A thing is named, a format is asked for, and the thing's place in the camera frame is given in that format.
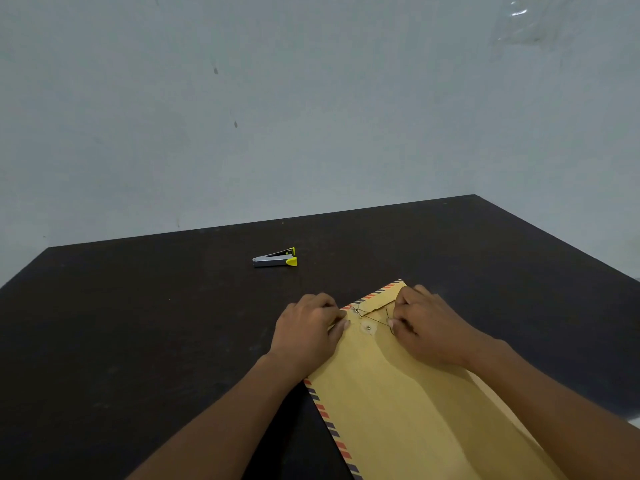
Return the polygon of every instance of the red and blue striped edge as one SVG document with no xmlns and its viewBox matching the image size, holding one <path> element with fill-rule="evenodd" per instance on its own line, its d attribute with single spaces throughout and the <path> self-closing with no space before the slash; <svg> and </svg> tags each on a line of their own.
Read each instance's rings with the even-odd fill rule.
<svg viewBox="0 0 640 480">
<path fill-rule="evenodd" d="M 364 300 L 369 299 L 369 298 L 373 298 L 375 295 L 382 293 L 383 291 L 388 290 L 389 288 L 393 287 L 393 285 L 402 282 L 402 280 L 396 280 L 394 282 L 389 283 L 387 286 L 383 286 L 382 288 L 380 288 L 379 290 L 373 291 L 373 293 L 368 294 L 360 299 L 357 299 L 356 301 L 354 301 L 352 304 L 347 305 L 347 306 L 343 306 L 342 309 L 343 310 L 348 310 L 349 308 L 351 308 L 352 306 L 355 306 L 359 303 L 362 303 Z M 314 400 L 314 404 L 316 405 L 316 408 L 318 410 L 318 412 L 320 413 L 320 416 L 322 416 L 322 418 L 324 419 L 324 424 L 327 427 L 327 429 L 329 430 L 329 433 L 331 433 L 333 440 L 335 441 L 336 446 L 338 446 L 338 450 L 340 450 L 340 453 L 345 461 L 345 463 L 347 464 L 347 467 L 350 469 L 351 471 L 351 475 L 353 475 L 353 478 L 355 478 L 355 480 L 364 480 L 362 478 L 362 476 L 360 475 L 360 471 L 359 469 L 356 467 L 356 465 L 353 463 L 353 459 L 351 457 L 351 454 L 349 453 L 349 450 L 347 449 L 347 445 L 345 445 L 343 442 L 340 441 L 340 433 L 338 433 L 338 430 L 336 429 L 335 425 L 331 422 L 331 418 L 329 416 L 329 413 L 324 409 L 324 406 L 322 405 L 322 402 L 320 402 L 320 398 L 318 397 L 316 390 L 313 387 L 313 384 L 311 384 L 311 381 L 309 379 L 305 379 L 304 380 L 305 386 L 307 386 L 307 390 L 309 391 L 309 395 L 311 396 L 311 399 Z"/>
</svg>

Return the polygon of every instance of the gray wall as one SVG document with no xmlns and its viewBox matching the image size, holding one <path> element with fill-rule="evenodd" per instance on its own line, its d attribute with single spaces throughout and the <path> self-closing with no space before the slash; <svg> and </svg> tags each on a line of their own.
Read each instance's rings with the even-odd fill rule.
<svg viewBox="0 0 640 480">
<path fill-rule="evenodd" d="M 503 4 L 0 0 L 0 284 L 47 246 L 466 193 L 640 276 L 640 0 L 525 44 Z"/>
</svg>

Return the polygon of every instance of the person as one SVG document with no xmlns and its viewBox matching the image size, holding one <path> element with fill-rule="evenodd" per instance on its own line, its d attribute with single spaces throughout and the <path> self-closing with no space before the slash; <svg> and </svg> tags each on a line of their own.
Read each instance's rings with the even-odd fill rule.
<svg viewBox="0 0 640 480">
<path fill-rule="evenodd" d="M 291 303 L 269 352 L 129 478 L 239 479 L 284 397 L 335 351 L 345 316 L 325 293 Z M 544 375 L 423 286 L 400 290 L 389 326 L 416 360 L 459 365 L 484 380 L 569 479 L 640 477 L 640 429 Z"/>
</svg>

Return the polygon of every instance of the dark tabletop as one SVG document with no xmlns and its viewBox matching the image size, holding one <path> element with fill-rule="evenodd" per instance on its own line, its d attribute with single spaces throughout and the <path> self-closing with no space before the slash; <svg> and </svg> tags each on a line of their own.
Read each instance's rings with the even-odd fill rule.
<svg viewBox="0 0 640 480">
<path fill-rule="evenodd" d="M 298 267 L 252 267 L 290 246 Z M 267 352 L 286 304 L 398 278 L 640 413 L 640 283 L 462 196 L 47 249 L 0 289 L 0 477 L 123 477 Z M 245 476 L 350 478 L 304 387 Z"/>
</svg>

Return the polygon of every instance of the person's left hand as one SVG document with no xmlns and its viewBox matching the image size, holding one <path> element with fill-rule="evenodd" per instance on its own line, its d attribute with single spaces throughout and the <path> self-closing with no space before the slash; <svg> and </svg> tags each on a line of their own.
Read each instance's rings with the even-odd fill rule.
<svg viewBox="0 0 640 480">
<path fill-rule="evenodd" d="M 301 381 L 333 355 L 350 325 L 346 315 L 327 293 L 304 295 L 280 315 L 267 356 L 282 361 L 294 379 Z"/>
</svg>

